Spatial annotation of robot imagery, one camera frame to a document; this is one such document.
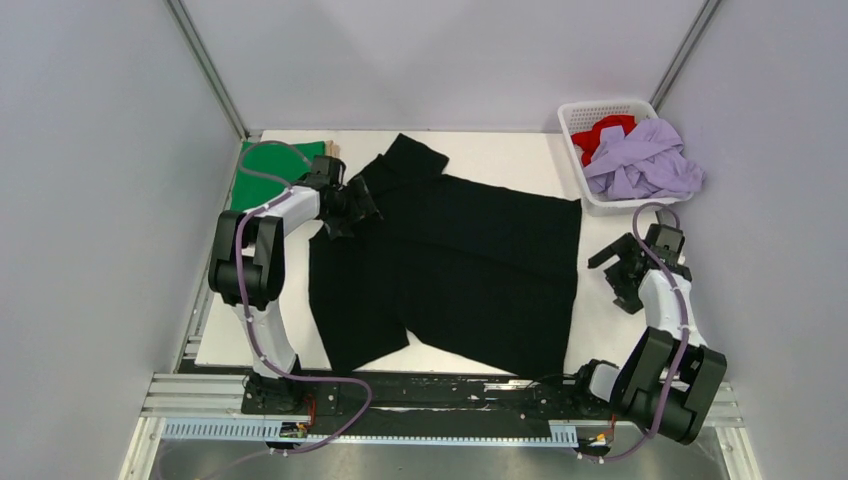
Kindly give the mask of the black t shirt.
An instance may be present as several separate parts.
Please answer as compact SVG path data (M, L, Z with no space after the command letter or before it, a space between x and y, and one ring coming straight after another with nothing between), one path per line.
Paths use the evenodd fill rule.
M309 305L346 375L411 338L528 378L562 371L578 285L579 202L446 173L406 135L360 172L377 214L309 242Z

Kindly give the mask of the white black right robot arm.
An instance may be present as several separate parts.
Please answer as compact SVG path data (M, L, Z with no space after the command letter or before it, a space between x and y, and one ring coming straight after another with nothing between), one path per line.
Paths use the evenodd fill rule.
M701 431L727 370L724 354L698 332L691 309L692 275L680 260L685 236L653 224L644 238L632 233L595 254L615 305L644 313L646 328L623 366L592 360L578 370L571 403L584 417L612 413L680 444Z

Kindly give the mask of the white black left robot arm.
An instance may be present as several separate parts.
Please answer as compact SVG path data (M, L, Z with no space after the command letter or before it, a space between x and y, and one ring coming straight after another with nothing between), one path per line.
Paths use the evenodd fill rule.
M272 199L217 220L208 283L237 315L252 353L242 411L287 415L306 400L306 378L282 320L285 239L301 225L323 223L329 238L349 237L354 224L379 214L365 179L343 179L340 159L318 156L295 183Z

